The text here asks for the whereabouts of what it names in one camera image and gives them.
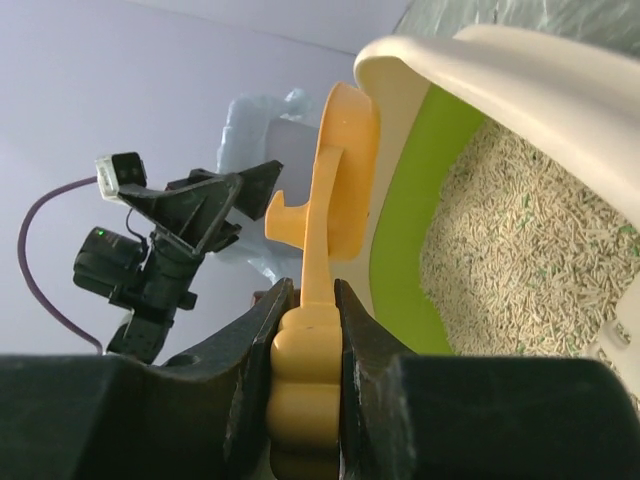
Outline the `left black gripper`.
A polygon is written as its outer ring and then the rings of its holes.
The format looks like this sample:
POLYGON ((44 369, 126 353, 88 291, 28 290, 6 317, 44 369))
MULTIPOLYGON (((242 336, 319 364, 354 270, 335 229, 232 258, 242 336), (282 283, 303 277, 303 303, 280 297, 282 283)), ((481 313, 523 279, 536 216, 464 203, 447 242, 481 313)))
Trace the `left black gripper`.
POLYGON ((233 206, 252 220, 265 215, 282 170, 278 160, 238 174, 195 169, 163 191, 123 185, 117 198, 154 223, 170 243, 197 257, 217 253, 239 239, 242 227, 227 220, 233 206))

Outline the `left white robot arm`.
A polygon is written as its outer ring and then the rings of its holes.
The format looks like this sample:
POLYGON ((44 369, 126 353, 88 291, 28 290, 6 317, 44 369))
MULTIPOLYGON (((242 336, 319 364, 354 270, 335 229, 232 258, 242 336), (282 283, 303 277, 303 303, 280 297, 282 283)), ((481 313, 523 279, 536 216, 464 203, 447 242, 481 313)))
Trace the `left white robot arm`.
POLYGON ((194 169, 162 190, 147 186, 136 152, 97 160, 99 188, 154 225, 147 238, 126 237, 103 227, 87 235, 74 261, 74 283, 129 311, 107 349, 152 363, 162 350, 177 310, 194 308, 191 283, 209 253, 240 238, 241 225, 227 216, 238 210, 253 221, 264 217, 283 165, 271 160, 240 172, 194 169))

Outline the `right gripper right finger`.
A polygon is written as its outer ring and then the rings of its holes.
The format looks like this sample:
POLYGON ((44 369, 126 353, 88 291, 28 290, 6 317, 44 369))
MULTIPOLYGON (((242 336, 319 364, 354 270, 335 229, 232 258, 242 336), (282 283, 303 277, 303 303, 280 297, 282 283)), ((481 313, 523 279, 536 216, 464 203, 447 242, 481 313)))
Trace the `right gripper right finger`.
POLYGON ((344 479, 635 479, 639 421, 602 363, 411 351, 334 287, 344 479))

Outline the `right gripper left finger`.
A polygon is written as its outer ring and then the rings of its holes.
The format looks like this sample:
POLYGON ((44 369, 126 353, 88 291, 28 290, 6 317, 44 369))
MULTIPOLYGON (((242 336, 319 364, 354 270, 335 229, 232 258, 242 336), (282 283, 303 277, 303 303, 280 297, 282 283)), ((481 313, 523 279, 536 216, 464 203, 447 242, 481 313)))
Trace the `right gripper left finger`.
POLYGON ((5 479, 254 479, 267 444, 279 281, 244 315, 148 366, 119 355, 1 360, 5 479))

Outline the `orange litter scoop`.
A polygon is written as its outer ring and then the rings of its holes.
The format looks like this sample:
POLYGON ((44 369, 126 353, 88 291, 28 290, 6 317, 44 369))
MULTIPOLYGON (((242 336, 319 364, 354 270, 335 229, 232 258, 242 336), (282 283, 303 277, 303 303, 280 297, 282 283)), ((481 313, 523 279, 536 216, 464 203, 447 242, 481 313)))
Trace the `orange litter scoop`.
POLYGON ((364 243, 379 137, 374 101, 336 84, 323 111, 308 200, 288 206, 277 192, 267 209, 266 237, 302 251, 300 304, 284 314, 270 349, 266 425, 278 479, 339 476, 343 334, 330 264, 354 259, 364 243))

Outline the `beige green litter box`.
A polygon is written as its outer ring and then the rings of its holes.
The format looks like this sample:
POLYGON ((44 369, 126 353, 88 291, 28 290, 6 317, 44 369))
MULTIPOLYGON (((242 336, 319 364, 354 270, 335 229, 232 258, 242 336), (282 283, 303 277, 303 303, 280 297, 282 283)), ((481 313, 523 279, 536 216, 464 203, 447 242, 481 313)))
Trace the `beige green litter box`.
POLYGON ((421 353, 589 356, 639 390, 639 62, 497 25, 387 36, 363 252, 340 276, 421 353))

